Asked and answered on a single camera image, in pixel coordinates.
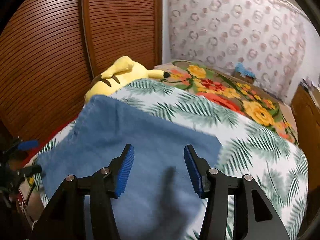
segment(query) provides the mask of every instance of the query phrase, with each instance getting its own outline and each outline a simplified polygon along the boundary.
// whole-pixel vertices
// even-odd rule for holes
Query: plush toy ear
[[[148,70],[149,78],[163,79],[170,77],[170,73],[160,70],[160,69],[151,69]]]
[[[122,56],[118,58],[110,68],[101,73],[101,78],[111,78],[115,73],[132,69],[133,65],[134,63],[132,59],[130,59],[128,56]]]

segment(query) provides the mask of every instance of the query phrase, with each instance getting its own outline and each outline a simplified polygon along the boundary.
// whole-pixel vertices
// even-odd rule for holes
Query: stuffed toy
[[[85,94],[85,103],[94,95],[109,96],[130,82],[140,78],[163,79],[170,77],[170,73],[163,70],[147,70],[138,62],[132,61],[128,56],[117,59],[106,71],[96,76],[89,91]]]

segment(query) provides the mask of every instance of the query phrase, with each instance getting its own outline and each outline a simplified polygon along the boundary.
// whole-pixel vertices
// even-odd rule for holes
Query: blue gripper pad
[[[37,140],[25,141],[25,142],[19,143],[18,150],[27,151],[27,150],[30,150],[32,148],[36,148],[38,146],[39,145],[38,145],[38,141]]]
[[[115,189],[116,197],[120,197],[120,195],[125,190],[125,186],[127,185],[133,160],[134,160],[134,148],[131,145],[118,171],[118,177],[117,177],[117,183],[116,183],[116,189]]]
[[[183,156],[189,172],[191,183],[193,185],[193,189],[195,193],[197,193],[198,196],[201,197],[201,194],[203,193],[203,190],[201,187],[201,176],[187,146],[185,146],[184,148]]]

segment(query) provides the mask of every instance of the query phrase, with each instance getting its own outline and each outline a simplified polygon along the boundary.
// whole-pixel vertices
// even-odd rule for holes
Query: wallpaper circle pattern
[[[285,99],[306,41],[300,13],[281,0],[169,0],[171,57],[231,74],[238,62]]]

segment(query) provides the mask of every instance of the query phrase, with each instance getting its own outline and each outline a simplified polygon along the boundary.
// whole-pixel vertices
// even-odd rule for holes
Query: black ear tip
[[[165,71],[164,74],[163,74],[163,77],[164,77],[164,78],[170,77],[170,73]]]

